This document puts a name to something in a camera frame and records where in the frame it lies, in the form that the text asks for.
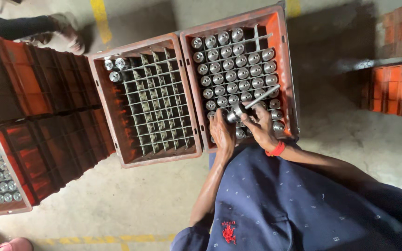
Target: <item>pink slipper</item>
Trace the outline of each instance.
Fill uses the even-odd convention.
[[[32,243],[26,238],[15,238],[0,245],[0,251],[33,251]]]

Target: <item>left hand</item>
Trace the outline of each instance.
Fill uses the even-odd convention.
[[[232,157],[234,152],[235,143],[237,142],[235,124],[228,125],[222,115],[222,109],[217,109],[215,116],[211,116],[210,120],[210,134],[214,137],[215,143],[218,147],[218,153],[226,157]]]

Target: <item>man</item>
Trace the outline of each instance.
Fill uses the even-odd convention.
[[[172,251],[402,250],[402,190],[345,161],[275,139],[260,104],[241,119],[259,146],[234,151],[218,109],[218,151]]]

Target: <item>yellow painted line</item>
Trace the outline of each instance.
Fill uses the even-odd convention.
[[[108,18],[105,11],[105,4],[103,0],[89,0],[92,6],[92,12],[96,19],[97,28],[104,44],[108,43],[113,35],[108,25]]]
[[[167,242],[172,241],[176,234],[139,234],[139,235],[120,235],[120,236],[82,236],[82,237],[63,237],[36,239],[39,245],[75,245],[75,244],[99,244],[99,243],[127,243],[127,242]]]
[[[300,12],[300,0],[286,1],[286,14],[288,17],[298,17]]]

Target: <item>right hand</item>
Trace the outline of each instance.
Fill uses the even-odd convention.
[[[251,130],[254,139],[259,143],[261,148],[271,152],[276,149],[277,144],[279,143],[274,136],[274,130],[272,129],[271,114],[259,103],[252,106],[252,109],[257,115],[257,118],[253,118],[255,122],[252,121],[251,117],[247,114],[241,115],[241,121]]]

